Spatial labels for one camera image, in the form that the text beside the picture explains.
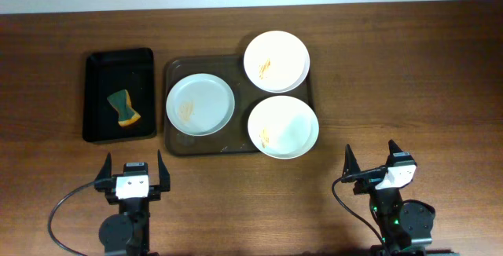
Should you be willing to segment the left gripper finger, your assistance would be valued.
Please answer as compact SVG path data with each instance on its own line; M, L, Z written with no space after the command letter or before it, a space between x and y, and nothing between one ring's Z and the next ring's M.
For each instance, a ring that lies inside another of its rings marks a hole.
M104 180L110 180L111 178L112 178L112 157L111 153L109 152L95 180L104 181Z
M159 173L159 186L161 188L170 188L171 186L171 176L169 174L168 169L166 168L161 152L157 152L157 159L158 159L158 173Z

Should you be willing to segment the yellow green sponge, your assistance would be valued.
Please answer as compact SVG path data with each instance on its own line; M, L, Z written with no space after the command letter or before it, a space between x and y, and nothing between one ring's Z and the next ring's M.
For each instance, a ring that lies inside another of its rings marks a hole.
M107 101L118 113L118 124L121 127L132 126L141 118L132 107L128 90L120 90L109 95Z

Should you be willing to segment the white plate top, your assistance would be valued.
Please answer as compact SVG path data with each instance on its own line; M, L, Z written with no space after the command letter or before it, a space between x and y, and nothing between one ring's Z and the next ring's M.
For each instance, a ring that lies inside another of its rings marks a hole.
M286 93L307 78L310 55L295 35L267 31L248 44L243 64L246 76L255 86L270 93Z

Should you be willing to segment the light blue plate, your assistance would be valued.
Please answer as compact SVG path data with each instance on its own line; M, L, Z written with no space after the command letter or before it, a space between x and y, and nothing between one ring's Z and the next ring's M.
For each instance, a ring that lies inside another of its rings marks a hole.
M235 97L230 86L216 75L188 75L171 88L166 114L171 125L189 136L220 131L232 118Z

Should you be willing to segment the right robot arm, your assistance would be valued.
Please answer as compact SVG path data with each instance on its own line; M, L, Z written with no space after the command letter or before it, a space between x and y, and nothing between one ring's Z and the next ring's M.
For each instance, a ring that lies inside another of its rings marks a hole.
M346 145L343 173L332 183L334 197L348 213L371 228L380 241L370 248L371 255L454 255L449 250L427 249L432 243L435 208L419 200L402 198L400 190L412 182L417 162L393 140L388 142L388 148L384 165L361 170L350 145ZM337 195L339 183L352 183L355 195L369 196L369 211L378 225L376 229Z

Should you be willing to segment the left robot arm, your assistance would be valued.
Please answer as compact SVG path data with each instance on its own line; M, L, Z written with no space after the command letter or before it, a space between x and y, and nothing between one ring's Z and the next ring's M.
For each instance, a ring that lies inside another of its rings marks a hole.
M157 153L159 183L149 182L147 163L126 163L121 174L112 173L112 157L108 155L95 178L94 189L102 192L110 205L119 208L106 218L99 228L99 240L106 255L149 256L151 202L161 200L161 194L171 190L171 177Z

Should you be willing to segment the white plate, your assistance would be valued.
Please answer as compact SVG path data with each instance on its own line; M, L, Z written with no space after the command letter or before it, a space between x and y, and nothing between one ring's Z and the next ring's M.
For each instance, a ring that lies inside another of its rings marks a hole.
M255 86L270 93L286 93L307 78L310 55L295 35L267 31L248 44L243 64L246 76Z
M300 99L274 96L258 103L248 118L252 144L275 159L294 159L310 151L320 126L313 109Z

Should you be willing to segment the white plate bottom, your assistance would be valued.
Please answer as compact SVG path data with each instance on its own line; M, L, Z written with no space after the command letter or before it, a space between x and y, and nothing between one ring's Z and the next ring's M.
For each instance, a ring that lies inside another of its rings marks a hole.
M320 126L313 109L300 99L274 96L258 103L248 118L252 144L275 159L294 159L310 151Z

